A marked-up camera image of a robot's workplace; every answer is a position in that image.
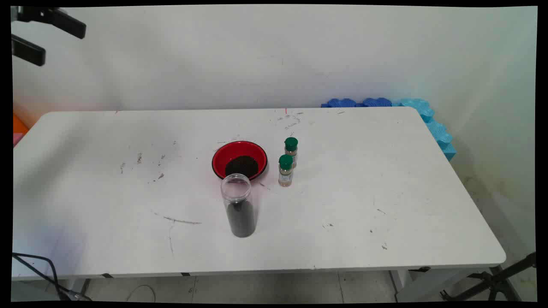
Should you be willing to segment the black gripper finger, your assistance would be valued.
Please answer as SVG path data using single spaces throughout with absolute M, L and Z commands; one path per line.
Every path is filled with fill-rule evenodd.
M 12 34 L 12 55 L 31 64 L 43 66 L 46 59 L 46 50 Z
M 54 6 L 12 6 L 11 21 L 49 24 L 79 39 L 86 35 L 85 23 Z

